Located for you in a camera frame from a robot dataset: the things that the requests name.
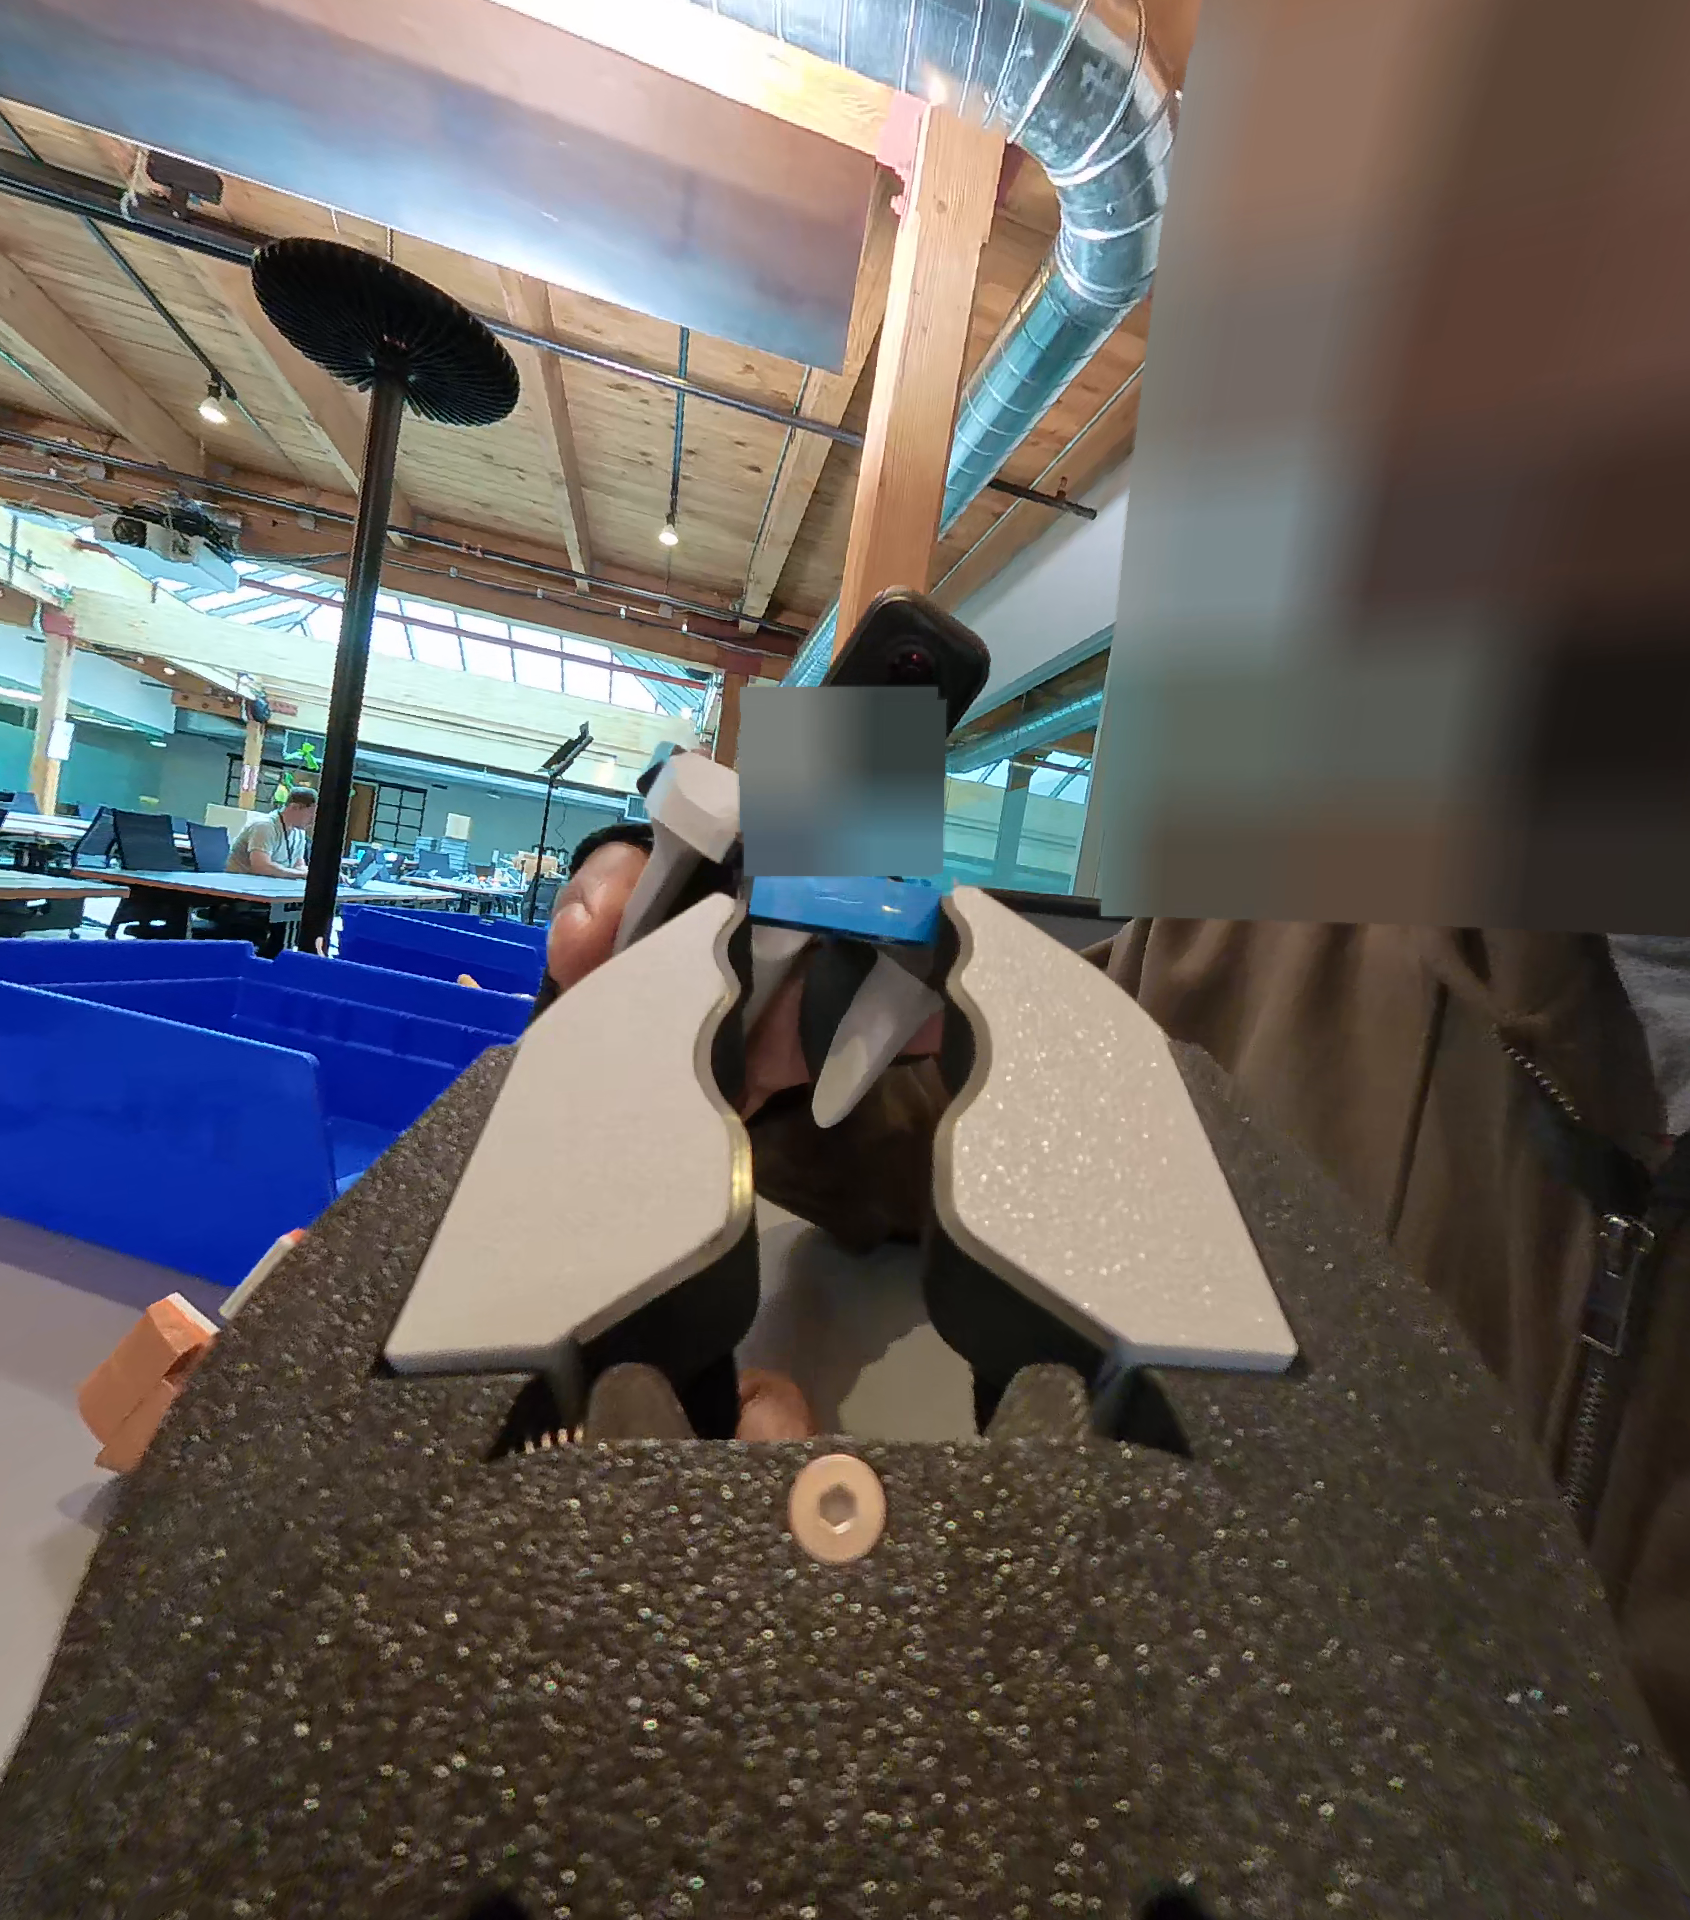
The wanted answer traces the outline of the brown brick model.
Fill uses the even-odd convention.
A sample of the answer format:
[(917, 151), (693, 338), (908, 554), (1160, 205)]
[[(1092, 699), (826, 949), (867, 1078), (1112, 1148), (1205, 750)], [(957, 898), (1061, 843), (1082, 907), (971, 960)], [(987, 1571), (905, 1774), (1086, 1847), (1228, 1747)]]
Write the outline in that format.
[(218, 1324), (178, 1292), (142, 1311), (75, 1397), (85, 1427), (98, 1442), (98, 1471), (126, 1474), (142, 1462), (167, 1412), (217, 1338)]

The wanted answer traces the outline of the blue four-stud brick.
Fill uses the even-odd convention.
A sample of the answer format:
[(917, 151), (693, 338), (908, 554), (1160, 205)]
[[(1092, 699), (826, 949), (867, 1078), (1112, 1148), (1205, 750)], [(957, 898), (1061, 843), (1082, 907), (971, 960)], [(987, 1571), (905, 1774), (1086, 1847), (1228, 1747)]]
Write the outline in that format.
[(945, 895), (930, 879), (759, 877), (748, 917), (765, 927), (872, 947), (929, 949)]

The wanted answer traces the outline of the row of black office chairs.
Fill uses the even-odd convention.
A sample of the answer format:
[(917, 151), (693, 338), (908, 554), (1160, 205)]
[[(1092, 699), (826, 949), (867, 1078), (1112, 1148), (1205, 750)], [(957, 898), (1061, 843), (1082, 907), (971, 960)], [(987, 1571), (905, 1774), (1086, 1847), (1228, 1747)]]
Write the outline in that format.
[(125, 877), (128, 855), (149, 855), (155, 874), (194, 874), (192, 831), (165, 817), (103, 806), (91, 814), (43, 813), (28, 794), (0, 789), (0, 868), (73, 877)]

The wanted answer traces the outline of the black music stand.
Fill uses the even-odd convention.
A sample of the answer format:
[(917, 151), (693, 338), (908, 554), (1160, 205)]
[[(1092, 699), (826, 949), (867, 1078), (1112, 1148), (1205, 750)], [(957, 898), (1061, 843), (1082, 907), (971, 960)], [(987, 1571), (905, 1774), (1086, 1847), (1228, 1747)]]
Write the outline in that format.
[(560, 782), (570, 775), (570, 768), (575, 767), (575, 763), (583, 758), (585, 752), (593, 746), (593, 738), (594, 738), (593, 728), (589, 722), (585, 722), (578, 732), (575, 732), (551, 756), (545, 758), (545, 765), (540, 768), (540, 776), (545, 784), (545, 804), (543, 804), (538, 846), (537, 846), (532, 877), (530, 877), (529, 895), (526, 895), (524, 919), (529, 924), (534, 924), (538, 920), (538, 896), (540, 896), (545, 872), (546, 872), (546, 855), (549, 855), (549, 843), (551, 843), (551, 814), (552, 814), (554, 797), (559, 792)]

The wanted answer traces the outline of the wooden support post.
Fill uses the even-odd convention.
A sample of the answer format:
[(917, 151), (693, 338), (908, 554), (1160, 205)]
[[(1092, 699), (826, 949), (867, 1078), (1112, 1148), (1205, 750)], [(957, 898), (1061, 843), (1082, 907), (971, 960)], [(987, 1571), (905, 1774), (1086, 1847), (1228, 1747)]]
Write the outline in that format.
[(961, 374), (1005, 141), (897, 92), (879, 159), (905, 181), (832, 652), (890, 589), (923, 590), (940, 539)]

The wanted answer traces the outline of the black floor lamp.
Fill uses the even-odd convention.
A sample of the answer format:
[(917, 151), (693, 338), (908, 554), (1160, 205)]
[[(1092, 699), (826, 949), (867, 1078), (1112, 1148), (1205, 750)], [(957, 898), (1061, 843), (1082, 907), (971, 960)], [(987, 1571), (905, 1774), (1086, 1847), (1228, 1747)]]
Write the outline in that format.
[(458, 300), (374, 255), (319, 239), (255, 256), (271, 324), (325, 373), (369, 397), (352, 558), (326, 713), (297, 949), (329, 949), (348, 849), (359, 734), (406, 415), (449, 427), (506, 421), (522, 378), (498, 337)]

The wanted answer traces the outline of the person's brown hoodie torso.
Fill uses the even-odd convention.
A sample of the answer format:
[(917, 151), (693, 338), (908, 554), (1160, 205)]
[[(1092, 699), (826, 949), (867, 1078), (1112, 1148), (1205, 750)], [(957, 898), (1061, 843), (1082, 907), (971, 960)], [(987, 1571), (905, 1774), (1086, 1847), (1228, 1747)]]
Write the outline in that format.
[(1086, 956), (1505, 1381), (1690, 1787), (1690, 934), (1135, 920)]

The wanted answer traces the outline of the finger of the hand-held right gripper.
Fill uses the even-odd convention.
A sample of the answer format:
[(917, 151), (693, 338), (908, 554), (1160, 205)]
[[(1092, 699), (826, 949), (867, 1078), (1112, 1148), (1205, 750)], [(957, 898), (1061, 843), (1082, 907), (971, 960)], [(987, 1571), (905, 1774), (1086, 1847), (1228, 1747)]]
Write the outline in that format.
[(699, 750), (673, 749), (640, 775), (655, 860), (724, 862), (741, 840), (741, 776)]
[(917, 1050), (940, 1019), (940, 994), (897, 954), (823, 954), (809, 974), (809, 1017), (839, 1019), (814, 1072), (813, 1118), (832, 1130), (881, 1074)]

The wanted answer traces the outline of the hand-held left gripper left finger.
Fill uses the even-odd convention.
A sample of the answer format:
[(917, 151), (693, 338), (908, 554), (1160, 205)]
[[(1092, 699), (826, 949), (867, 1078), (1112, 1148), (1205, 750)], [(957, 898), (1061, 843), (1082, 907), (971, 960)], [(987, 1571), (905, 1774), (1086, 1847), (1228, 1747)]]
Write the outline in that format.
[(752, 1147), (718, 1076), (741, 905), (712, 896), (534, 1019), (382, 1358), (400, 1377), (699, 1381), (761, 1309)]

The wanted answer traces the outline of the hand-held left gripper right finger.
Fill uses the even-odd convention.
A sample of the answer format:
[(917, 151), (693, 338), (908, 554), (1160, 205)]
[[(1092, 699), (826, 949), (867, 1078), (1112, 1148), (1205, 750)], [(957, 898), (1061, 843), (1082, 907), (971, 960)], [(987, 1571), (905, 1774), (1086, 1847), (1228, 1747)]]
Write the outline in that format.
[(1061, 1364), (1280, 1377), (1289, 1318), (1164, 1030), (975, 886), (949, 973), (925, 1292), (975, 1381)]

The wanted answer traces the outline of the silver ventilation duct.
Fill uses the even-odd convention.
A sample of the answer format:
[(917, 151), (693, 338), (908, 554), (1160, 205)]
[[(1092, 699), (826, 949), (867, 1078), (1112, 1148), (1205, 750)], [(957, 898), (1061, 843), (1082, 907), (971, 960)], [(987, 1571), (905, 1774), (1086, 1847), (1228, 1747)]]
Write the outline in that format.
[(921, 48), (945, 56), (961, 111), (1044, 170), (1058, 232), (965, 385), (942, 533), (1146, 300), (1185, 72), (1160, 37), (1162, 5), (978, 2), (971, 17)]

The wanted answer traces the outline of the blue plastic bin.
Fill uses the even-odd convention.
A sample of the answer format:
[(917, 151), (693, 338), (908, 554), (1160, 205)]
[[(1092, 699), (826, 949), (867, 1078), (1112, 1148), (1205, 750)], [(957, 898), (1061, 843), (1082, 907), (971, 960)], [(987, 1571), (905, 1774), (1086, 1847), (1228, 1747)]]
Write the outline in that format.
[(0, 1217), (239, 1285), (529, 1010), (240, 942), (0, 938)]
[(549, 932), (450, 911), (350, 905), (340, 913), (337, 956), (447, 985), (470, 978), (485, 992), (538, 997)]

